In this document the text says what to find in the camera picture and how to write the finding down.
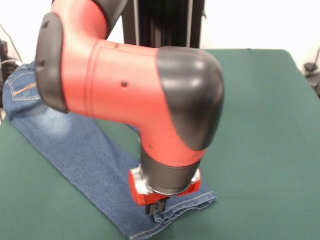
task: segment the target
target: black stand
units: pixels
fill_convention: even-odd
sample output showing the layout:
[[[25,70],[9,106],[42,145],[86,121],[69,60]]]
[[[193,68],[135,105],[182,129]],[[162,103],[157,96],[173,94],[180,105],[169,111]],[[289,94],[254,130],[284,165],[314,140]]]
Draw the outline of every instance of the black stand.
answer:
[[[124,42],[198,49],[204,8],[205,0],[129,0],[122,13]]]

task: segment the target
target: green tablecloth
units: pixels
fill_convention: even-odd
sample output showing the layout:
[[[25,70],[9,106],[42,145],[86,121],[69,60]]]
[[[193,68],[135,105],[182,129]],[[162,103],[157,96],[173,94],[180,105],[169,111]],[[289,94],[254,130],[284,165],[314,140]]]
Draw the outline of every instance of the green tablecloth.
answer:
[[[285,51],[210,53],[221,63],[226,99],[201,168],[219,199],[154,239],[320,239],[319,99]],[[128,128],[99,124],[138,155]],[[6,120],[0,126],[0,239],[126,238]]]

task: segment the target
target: cable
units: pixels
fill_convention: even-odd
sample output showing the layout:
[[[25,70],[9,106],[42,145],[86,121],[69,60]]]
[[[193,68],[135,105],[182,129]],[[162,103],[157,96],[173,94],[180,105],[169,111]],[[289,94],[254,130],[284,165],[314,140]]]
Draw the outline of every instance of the cable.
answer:
[[[5,60],[5,61],[1,62],[0,65],[4,65],[4,64],[8,64],[8,63],[15,63],[18,66],[22,66],[22,62],[20,62],[19,60],[16,60],[16,59]]]
[[[319,60],[319,55],[320,55],[320,47],[319,47],[318,52],[317,52],[317,54],[316,54],[315,61],[314,61],[314,64],[313,64],[313,68],[312,68],[312,70],[307,74],[306,78],[310,77],[311,74],[316,70],[317,62],[318,62],[318,60]]]
[[[16,48],[16,45],[15,45],[14,41],[12,40],[11,36],[9,35],[9,33],[5,30],[5,28],[1,25],[1,23],[0,23],[0,28],[2,29],[2,31],[4,31],[4,33],[9,38],[9,40],[10,40],[10,42],[11,42],[11,44],[12,44],[12,46],[13,46],[15,52],[16,52],[16,54],[18,55],[18,58],[19,58],[20,62],[23,62],[22,58],[21,58],[21,56],[20,56],[20,54],[19,54],[19,52],[18,52],[18,50]]]

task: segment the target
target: black cable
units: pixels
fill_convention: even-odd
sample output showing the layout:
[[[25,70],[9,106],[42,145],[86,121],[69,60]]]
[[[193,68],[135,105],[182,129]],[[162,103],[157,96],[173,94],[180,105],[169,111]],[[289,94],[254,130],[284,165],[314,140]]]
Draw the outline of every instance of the black cable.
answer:
[[[316,66],[317,66],[317,62],[319,60],[319,55],[320,55],[320,47],[318,49],[318,52],[316,54],[316,57],[315,57],[315,61],[314,61],[314,64],[313,64],[313,68],[312,70],[308,73],[308,75],[306,76],[307,78],[311,76],[311,74],[316,70]]]
[[[19,58],[20,62],[23,62],[22,58],[21,58],[21,56],[20,56],[20,54],[19,54],[19,52],[18,52],[18,50],[16,48],[16,45],[15,45],[14,41],[12,40],[11,36],[9,35],[9,33],[5,30],[5,28],[1,25],[1,23],[0,23],[0,28],[2,29],[2,31],[4,31],[4,33],[9,38],[9,40],[10,40],[10,42],[11,42],[11,44],[12,44],[12,46],[13,46],[15,52],[16,52],[16,54],[18,55],[18,58]]]

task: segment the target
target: denim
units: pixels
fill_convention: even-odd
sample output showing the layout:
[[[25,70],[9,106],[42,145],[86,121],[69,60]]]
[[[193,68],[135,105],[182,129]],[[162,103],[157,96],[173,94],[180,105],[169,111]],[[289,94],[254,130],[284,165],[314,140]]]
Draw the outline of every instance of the denim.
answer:
[[[203,183],[196,193],[171,197],[163,214],[146,215],[145,207],[133,201],[128,184],[128,171],[139,160],[111,140],[94,119],[46,106],[37,89],[34,63],[19,67],[6,81],[3,103],[10,123],[130,240],[149,239],[183,213],[204,209],[217,199]]]

